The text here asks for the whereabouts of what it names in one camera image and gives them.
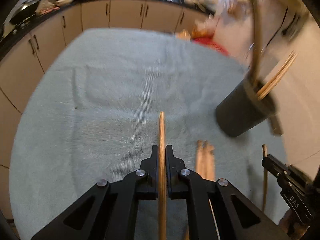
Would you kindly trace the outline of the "worn wooden chopstick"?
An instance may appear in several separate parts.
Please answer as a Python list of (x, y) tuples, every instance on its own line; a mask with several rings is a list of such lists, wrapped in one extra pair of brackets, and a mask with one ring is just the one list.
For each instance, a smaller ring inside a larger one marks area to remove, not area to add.
[[(263, 158), (267, 157), (267, 145), (262, 145), (263, 150)], [(267, 182), (268, 182), (268, 175), (267, 175), (267, 169), (264, 168), (264, 177), (263, 177), (263, 203), (262, 203), (262, 211), (265, 212), (266, 208), (266, 200), (267, 200)]]

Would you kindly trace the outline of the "dark round utensil holder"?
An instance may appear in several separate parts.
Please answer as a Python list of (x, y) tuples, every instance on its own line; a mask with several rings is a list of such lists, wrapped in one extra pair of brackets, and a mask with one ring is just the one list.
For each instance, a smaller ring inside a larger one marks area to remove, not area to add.
[(215, 110), (218, 126), (229, 137), (238, 137), (276, 114), (272, 96), (259, 100), (250, 82), (243, 79)]

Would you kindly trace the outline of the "light blue towel mat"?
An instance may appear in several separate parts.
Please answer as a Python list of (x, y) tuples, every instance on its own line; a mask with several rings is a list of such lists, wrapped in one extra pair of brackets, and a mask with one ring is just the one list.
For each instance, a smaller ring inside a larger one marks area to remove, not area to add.
[(285, 162), (283, 142), (268, 122), (230, 138), (216, 106), (240, 83), (234, 59), (171, 35), (89, 29), (48, 69), (20, 120), (11, 154), (9, 190), (21, 239), (31, 239), (104, 178), (119, 181), (166, 142), (187, 168), (196, 143), (214, 146), (216, 176), (256, 206), (263, 195), (262, 145)]

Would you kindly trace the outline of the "red plastic bowl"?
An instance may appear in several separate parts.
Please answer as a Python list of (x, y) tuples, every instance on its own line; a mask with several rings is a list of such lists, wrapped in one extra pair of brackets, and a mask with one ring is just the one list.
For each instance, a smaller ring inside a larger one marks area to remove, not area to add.
[(229, 56), (229, 52), (223, 46), (214, 42), (211, 37), (198, 37), (193, 39), (193, 42), (210, 48), (211, 50), (217, 51), (224, 56)]

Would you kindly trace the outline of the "plastic bag on counter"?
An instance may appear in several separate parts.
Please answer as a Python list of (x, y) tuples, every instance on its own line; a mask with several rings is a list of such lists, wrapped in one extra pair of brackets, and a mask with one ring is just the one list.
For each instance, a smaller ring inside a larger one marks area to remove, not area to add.
[(204, 21), (195, 20), (195, 25), (191, 32), (191, 38), (213, 37), (217, 28), (218, 20), (207, 18)]

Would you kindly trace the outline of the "white dish on counter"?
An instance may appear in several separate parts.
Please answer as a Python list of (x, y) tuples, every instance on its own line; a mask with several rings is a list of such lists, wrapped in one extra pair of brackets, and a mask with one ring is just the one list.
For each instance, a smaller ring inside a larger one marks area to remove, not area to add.
[(56, 6), (57, 7), (64, 7), (66, 5), (69, 5), (73, 2), (74, 0), (58, 0), (56, 1)]

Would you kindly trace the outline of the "black wok on stove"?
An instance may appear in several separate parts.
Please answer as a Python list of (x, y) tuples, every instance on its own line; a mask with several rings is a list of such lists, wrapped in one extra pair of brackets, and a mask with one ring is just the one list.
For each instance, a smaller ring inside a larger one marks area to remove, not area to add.
[(39, 6), (39, 1), (30, 0), (25, 1), (22, 5), (15, 11), (9, 23), (12, 25), (17, 25), (25, 21), (27, 18), (33, 16)]

